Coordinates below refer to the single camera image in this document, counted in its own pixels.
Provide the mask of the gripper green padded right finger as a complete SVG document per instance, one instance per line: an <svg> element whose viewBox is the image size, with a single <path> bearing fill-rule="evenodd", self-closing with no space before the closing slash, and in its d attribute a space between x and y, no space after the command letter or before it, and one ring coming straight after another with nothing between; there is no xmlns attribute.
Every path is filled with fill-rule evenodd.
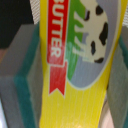
<svg viewBox="0 0 128 128"><path fill-rule="evenodd" d="M119 39L107 90L114 128L128 128L128 47Z"/></svg>

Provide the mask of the gripper green padded left finger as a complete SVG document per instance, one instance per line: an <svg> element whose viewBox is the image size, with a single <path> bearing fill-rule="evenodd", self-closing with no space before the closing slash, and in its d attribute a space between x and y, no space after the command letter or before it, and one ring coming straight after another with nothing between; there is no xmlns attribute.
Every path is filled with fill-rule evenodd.
<svg viewBox="0 0 128 128"><path fill-rule="evenodd" d="M22 25L0 63L8 128L39 128L42 83L39 25Z"/></svg>

